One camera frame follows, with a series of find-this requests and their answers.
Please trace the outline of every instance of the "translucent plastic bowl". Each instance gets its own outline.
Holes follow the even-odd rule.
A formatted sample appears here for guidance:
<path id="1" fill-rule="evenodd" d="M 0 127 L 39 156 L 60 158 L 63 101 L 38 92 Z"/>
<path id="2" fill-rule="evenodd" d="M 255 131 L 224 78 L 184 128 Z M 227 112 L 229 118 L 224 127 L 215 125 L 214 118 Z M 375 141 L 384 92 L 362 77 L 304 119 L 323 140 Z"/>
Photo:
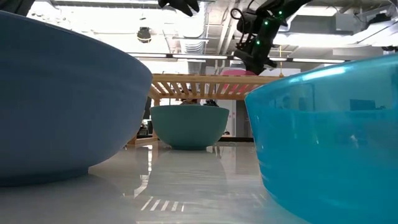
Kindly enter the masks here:
<path id="1" fill-rule="evenodd" d="M 0 186 L 86 174 L 137 132 L 152 81 L 130 55 L 0 11 Z"/>
<path id="2" fill-rule="evenodd" d="M 312 223 L 398 223 L 398 55 L 284 78 L 246 105 L 281 205 Z"/>

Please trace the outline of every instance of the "wooden rack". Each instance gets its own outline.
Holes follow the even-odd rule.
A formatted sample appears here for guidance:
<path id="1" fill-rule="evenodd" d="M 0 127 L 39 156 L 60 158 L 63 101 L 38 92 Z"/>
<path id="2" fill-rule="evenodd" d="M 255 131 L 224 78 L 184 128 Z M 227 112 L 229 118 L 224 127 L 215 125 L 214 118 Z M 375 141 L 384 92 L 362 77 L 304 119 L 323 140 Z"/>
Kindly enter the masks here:
<path id="1" fill-rule="evenodd" d="M 160 105 L 162 98 L 174 99 L 212 99 L 212 100 L 244 100 L 253 89 L 280 79 L 264 76 L 229 76 L 229 75 L 185 75 L 185 74 L 153 74 L 152 86 L 149 91 L 155 103 Z M 152 138 L 136 139 L 129 144 L 140 144 L 156 141 Z"/>

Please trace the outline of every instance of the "light blue bowl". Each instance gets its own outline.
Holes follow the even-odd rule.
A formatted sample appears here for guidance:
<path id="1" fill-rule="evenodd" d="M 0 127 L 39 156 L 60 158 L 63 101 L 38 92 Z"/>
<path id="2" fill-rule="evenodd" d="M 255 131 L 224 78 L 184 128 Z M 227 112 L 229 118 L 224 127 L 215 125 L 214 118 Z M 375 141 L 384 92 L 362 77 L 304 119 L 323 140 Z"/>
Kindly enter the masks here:
<path id="1" fill-rule="evenodd" d="M 97 40 L 0 12 L 0 185 L 86 174 L 141 123 L 152 74 Z"/>
<path id="2" fill-rule="evenodd" d="M 246 105 L 281 205 L 314 224 L 398 223 L 398 55 L 284 78 Z"/>

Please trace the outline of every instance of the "wooden slat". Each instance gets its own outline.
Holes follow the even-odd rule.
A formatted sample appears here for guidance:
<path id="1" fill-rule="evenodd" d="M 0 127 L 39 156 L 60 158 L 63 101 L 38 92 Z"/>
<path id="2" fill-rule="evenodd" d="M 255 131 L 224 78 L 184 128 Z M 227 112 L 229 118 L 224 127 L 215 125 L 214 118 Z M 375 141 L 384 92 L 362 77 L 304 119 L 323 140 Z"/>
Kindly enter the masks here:
<path id="1" fill-rule="evenodd" d="M 253 88 L 253 85 L 246 85 L 246 87 L 242 90 L 242 92 L 239 93 L 239 95 L 244 95 L 248 91 L 251 91 L 252 88 Z"/>
<path id="2" fill-rule="evenodd" d="M 197 92 L 197 83 L 191 82 L 191 89 L 192 89 L 192 93 L 193 93 L 194 95 L 198 94 L 198 92 Z"/>
<path id="3" fill-rule="evenodd" d="M 239 84 L 236 89 L 232 92 L 232 95 L 236 95 L 240 89 L 244 87 L 244 84 Z"/>
<path id="4" fill-rule="evenodd" d="M 263 85 L 280 79 L 267 76 L 227 76 L 227 75 L 183 75 L 154 74 L 154 82 L 187 82 L 187 83 L 232 83 Z"/>
<path id="5" fill-rule="evenodd" d="M 154 141 L 157 141 L 157 137 L 137 139 L 136 144 L 143 144 L 143 143 L 149 143 L 149 142 L 154 142 Z"/>
<path id="6" fill-rule="evenodd" d="M 177 94 L 181 94 L 180 87 L 177 83 L 172 83 L 172 86 Z"/>
<path id="7" fill-rule="evenodd" d="M 235 84 L 229 84 L 224 92 L 224 95 L 228 96 L 234 86 L 235 86 Z"/>
<path id="8" fill-rule="evenodd" d="M 166 88 L 170 95 L 174 95 L 173 90 L 170 88 L 170 85 L 167 82 L 162 82 L 162 85 L 164 86 L 164 88 Z"/>
<path id="9" fill-rule="evenodd" d="M 209 92 L 208 92 L 208 95 L 209 95 L 209 96 L 212 96 L 212 95 L 213 95 L 214 87 L 215 87 L 215 86 L 216 86 L 216 85 L 215 85 L 214 83 L 210 83 Z"/>
<path id="10" fill-rule="evenodd" d="M 162 98 L 167 98 L 167 99 L 179 99 L 179 98 L 184 98 L 184 99 L 188 99 L 188 100 L 192 100 L 192 99 L 214 99 L 214 100 L 244 100 L 245 95 L 212 95 L 209 96 L 208 94 L 205 94 L 204 96 L 200 96 L 200 95 L 193 95 L 193 94 L 189 94 L 187 95 L 174 95 L 174 96 L 170 96 L 170 95 L 163 95 Z"/>
<path id="11" fill-rule="evenodd" d="M 200 95 L 204 96 L 205 95 L 205 85 L 206 83 L 200 83 Z"/>
<path id="12" fill-rule="evenodd" d="M 256 89 L 257 87 L 259 87 L 259 86 L 260 86 L 260 85 L 253 85 L 253 87 L 250 89 L 250 91 L 247 92 L 247 94 L 250 93 L 251 91 L 255 90 L 255 89 Z"/>
<path id="13" fill-rule="evenodd" d="M 217 88 L 217 91 L 216 91 L 216 96 L 219 96 L 221 94 L 221 91 L 223 91 L 224 85 L 225 85 L 224 83 L 220 83 L 218 85 L 218 88 Z"/>
<path id="14" fill-rule="evenodd" d="M 150 87 L 148 96 L 151 97 L 152 99 L 160 98 L 159 92 L 153 86 Z"/>
<path id="15" fill-rule="evenodd" d="M 184 94 L 188 95 L 189 94 L 189 90 L 188 90 L 187 83 L 186 82 L 181 82 L 180 84 L 181 84 L 182 90 L 184 91 Z"/>
<path id="16" fill-rule="evenodd" d="M 163 90 L 163 88 L 159 85 L 159 83 L 157 82 L 153 82 L 154 86 L 156 87 L 156 89 L 161 93 L 161 94 L 166 94 L 166 92 Z"/>

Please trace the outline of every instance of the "wall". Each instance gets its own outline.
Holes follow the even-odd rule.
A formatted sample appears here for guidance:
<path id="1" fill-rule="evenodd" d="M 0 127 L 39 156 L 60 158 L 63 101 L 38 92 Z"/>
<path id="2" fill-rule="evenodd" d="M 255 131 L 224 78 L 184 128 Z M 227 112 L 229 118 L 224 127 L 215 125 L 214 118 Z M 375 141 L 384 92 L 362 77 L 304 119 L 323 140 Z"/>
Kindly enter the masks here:
<path id="1" fill-rule="evenodd" d="M 217 100 L 217 104 L 221 108 L 229 109 L 228 121 L 226 123 L 226 131 L 231 133 L 232 137 L 236 136 L 236 104 L 234 100 Z"/>
<path id="2" fill-rule="evenodd" d="M 244 100 L 236 102 L 236 137 L 252 137 L 251 126 Z"/>
<path id="3" fill-rule="evenodd" d="M 282 69 L 282 74 L 284 74 L 284 76 L 289 76 L 289 75 L 295 75 L 301 72 L 301 69 L 299 68 L 283 68 Z M 274 76 L 274 77 L 278 77 L 280 74 L 280 69 L 276 68 L 273 69 L 272 71 L 270 70 L 264 70 L 260 76 Z"/>
<path id="4" fill-rule="evenodd" d="M 188 73 L 188 62 L 177 61 L 156 61 L 156 60 L 140 60 L 152 73 Z"/>

